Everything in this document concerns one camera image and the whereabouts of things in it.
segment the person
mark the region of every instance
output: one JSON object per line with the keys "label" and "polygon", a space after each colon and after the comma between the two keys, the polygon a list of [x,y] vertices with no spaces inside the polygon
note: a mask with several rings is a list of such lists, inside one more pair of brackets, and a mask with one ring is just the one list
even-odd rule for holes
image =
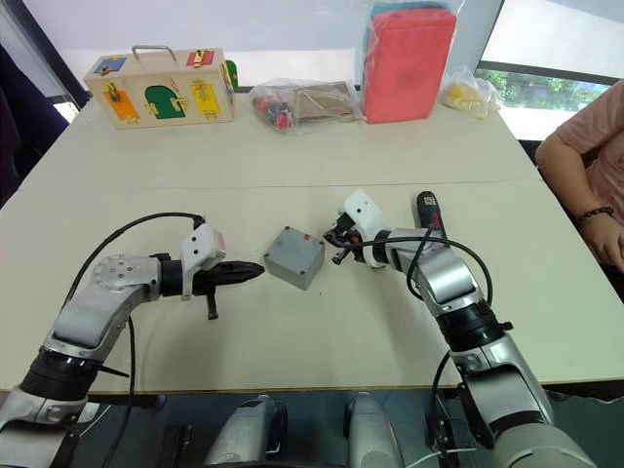
{"label": "person", "polygon": [[535,159],[624,301],[624,80],[558,127]]}

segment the clear plastic bag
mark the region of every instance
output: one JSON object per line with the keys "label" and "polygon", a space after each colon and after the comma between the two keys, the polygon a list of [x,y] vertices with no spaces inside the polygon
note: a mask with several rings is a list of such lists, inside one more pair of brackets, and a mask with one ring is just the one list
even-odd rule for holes
{"label": "clear plastic bag", "polygon": [[429,116],[463,2],[361,2],[367,11],[362,108],[369,123]]}
{"label": "clear plastic bag", "polygon": [[353,84],[279,79],[253,87],[250,101],[262,122],[281,133],[302,133],[328,121],[362,118]]}
{"label": "clear plastic bag", "polygon": [[475,78],[466,65],[461,65],[445,77],[440,102],[485,119],[500,109],[501,98],[489,81]]}

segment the white wall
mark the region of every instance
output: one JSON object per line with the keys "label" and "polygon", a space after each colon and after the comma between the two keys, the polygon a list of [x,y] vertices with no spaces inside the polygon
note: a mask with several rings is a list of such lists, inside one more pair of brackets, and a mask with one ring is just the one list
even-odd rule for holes
{"label": "white wall", "polygon": [[0,4],[0,43],[16,66],[46,97],[65,94],[48,64],[39,57],[28,39],[21,33],[11,15]]}
{"label": "white wall", "polygon": [[624,1],[507,0],[484,60],[624,77]]}
{"label": "white wall", "polygon": [[[273,78],[353,80],[370,0],[25,0],[77,77],[133,44],[221,47],[240,84]],[[476,67],[501,0],[467,0],[449,65]]]}

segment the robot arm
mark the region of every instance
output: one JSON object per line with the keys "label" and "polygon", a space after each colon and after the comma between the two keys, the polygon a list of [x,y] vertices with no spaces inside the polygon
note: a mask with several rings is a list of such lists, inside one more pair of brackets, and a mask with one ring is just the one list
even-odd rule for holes
{"label": "robot arm", "polygon": [[[79,421],[98,372],[125,375],[103,363],[137,306],[161,295],[187,299],[205,294],[209,307],[215,307],[216,286],[262,273],[253,263],[220,263],[224,249],[221,234],[202,223],[183,241],[181,260],[165,253],[119,254],[97,263],[87,286],[62,307],[26,377],[0,408],[0,465],[51,465],[65,429]],[[24,423],[31,425],[24,428]]]}
{"label": "robot arm", "polygon": [[[374,201],[358,190],[345,201],[336,227],[325,237],[337,247],[347,247],[334,263],[353,252],[357,261],[371,267],[389,265],[407,275],[421,247],[413,238],[425,233],[391,229]],[[433,241],[436,237],[441,239],[442,233],[435,232]],[[382,242],[393,239],[397,241]],[[366,241],[379,243],[348,247]],[[477,440],[493,449],[495,466],[595,466],[553,425],[548,398],[507,333],[511,324],[496,320],[463,259],[444,243],[427,242],[413,271],[411,279],[461,375],[459,394],[470,428]]]}

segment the floor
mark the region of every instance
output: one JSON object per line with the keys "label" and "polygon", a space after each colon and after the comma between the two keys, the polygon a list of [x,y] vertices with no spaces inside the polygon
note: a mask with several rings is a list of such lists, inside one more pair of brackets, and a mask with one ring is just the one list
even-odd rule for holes
{"label": "floor", "polygon": [[[404,459],[409,465],[431,453],[424,446],[423,409],[426,390],[373,391],[371,395],[385,408],[393,421]],[[347,443],[342,436],[344,404],[353,392],[275,393],[275,399],[289,409],[289,435],[280,457],[297,461],[316,461],[335,465],[346,462]],[[201,466],[212,440],[229,414],[256,394],[214,394],[170,396],[159,410],[136,409],[113,467],[156,468],[161,456],[163,436],[168,426],[192,425],[190,444],[183,452],[180,467]],[[605,404],[578,397],[553,398],[558,426],[564,429],[600,467],[622,466],[621,443],[624,398]],[[463,421],[460,404],[446,403],[458,445],[475,443]],[[72,468],[99,466],[119,427],[123,408],[113,407],[83,436]],[[489,467],[483,448],[461,454],[461,466]],[[438,467],[435,457],[418,465]]]}

